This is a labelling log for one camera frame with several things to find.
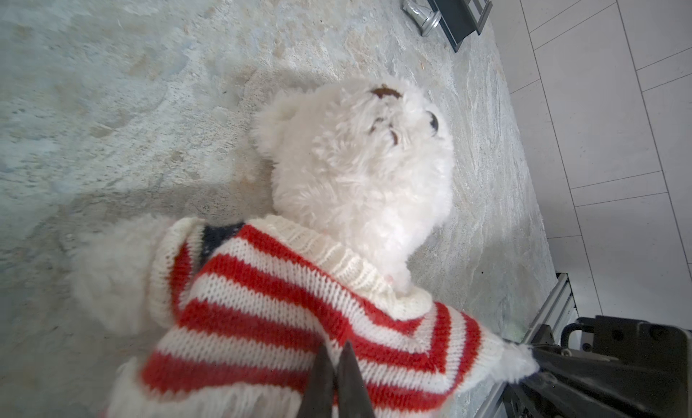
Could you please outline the white teddy bear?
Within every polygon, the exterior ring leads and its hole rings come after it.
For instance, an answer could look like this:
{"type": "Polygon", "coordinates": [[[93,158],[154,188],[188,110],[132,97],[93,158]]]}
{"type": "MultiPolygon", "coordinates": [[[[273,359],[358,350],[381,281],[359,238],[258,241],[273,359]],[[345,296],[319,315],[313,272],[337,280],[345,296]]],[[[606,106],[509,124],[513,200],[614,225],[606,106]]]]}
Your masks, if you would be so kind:
{"type": "MultiPolygon", "coordinates": [[[[257,219],[279,216],[350,248],[397,297],[419,288],[407,261],[452,210],[454,152],[451,130],[418,88],[352,79],[281,93],[257,114],[253,136],[273,165],[275,212],[257,219]]],[[[73,295],[111,333],[161,327],[140,310],[145,284],[133,255],[141,239],[182,219],[122,220],[74,255],[73,295]]],[[[482,381],[538,371],[528,345],[502,340],[503,358],[482,381]]]]}

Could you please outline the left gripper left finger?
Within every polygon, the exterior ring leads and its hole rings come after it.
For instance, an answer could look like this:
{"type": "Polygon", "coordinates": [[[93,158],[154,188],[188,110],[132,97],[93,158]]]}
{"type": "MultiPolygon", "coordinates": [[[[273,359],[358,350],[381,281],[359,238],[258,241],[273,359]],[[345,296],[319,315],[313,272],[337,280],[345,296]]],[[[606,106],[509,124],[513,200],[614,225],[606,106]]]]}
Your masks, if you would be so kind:
{"type": "Polygon", "coordinates": [[[322,345],[315,357],[297,418],[331,418],[334,381],[333,362],[326,346],[322,345]]]}

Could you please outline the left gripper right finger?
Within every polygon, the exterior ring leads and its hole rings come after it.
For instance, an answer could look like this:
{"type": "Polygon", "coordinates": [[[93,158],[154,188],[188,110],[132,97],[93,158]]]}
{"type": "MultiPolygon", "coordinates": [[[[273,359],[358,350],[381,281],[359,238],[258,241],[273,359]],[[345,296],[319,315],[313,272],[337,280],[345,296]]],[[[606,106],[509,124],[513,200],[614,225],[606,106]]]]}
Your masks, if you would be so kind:
{"type": "Polygon", "coordinates": [[[351,342],[346,342],[342,349],[336,369],[336,387],[340,418],[376,417],[351,342]]]}

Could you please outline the red white striped sweater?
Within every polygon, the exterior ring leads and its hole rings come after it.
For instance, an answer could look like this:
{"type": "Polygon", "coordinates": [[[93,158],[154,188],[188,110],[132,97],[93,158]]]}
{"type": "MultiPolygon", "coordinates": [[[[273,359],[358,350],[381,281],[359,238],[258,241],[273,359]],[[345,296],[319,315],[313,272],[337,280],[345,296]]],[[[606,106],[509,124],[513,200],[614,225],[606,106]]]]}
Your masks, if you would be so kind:
{"type": "Polygon", "coordinates": [[[279,216],[185,218],[135,245],[140,310],[165,329],[120,371],[109,417],[293,417],[316,353],[351,344],[378,417],[432,417],[492,377],[505,342],[423,289],[279,216]]]}

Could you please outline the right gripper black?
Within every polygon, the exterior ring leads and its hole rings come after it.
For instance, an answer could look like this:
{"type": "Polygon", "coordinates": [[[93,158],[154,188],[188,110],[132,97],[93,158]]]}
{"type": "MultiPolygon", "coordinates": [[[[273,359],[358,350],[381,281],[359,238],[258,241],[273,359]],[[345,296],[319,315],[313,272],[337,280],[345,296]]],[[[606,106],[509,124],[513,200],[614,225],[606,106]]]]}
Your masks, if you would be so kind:
{"type": "Polygon", "coordinates": [[[509,417],[689,417],[691,332],[610,316],[530,340],[540,369],[508,385],[509,417]]]}

